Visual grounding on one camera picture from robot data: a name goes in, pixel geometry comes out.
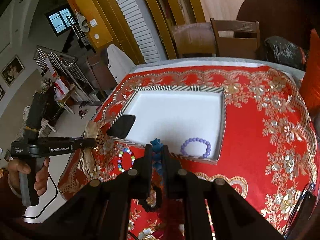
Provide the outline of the person's left hand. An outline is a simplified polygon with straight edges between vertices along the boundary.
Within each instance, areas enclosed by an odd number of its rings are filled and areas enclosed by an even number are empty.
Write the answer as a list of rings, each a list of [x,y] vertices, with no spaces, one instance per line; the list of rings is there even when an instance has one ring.
[[[46,157],[43,162],[42,168],[37,172],[35,175],[35,184],[34,189],[37,192],[38,196],[42,196],[47,191],[47,183],[49,178],[49,157]],[[20,160],[20,159],[13,159],[8,163],[8,182],[12,186],[12,188],[17,192],[20,193],[20,179],[19,173],[29,174],[31,169],[29,165]]]

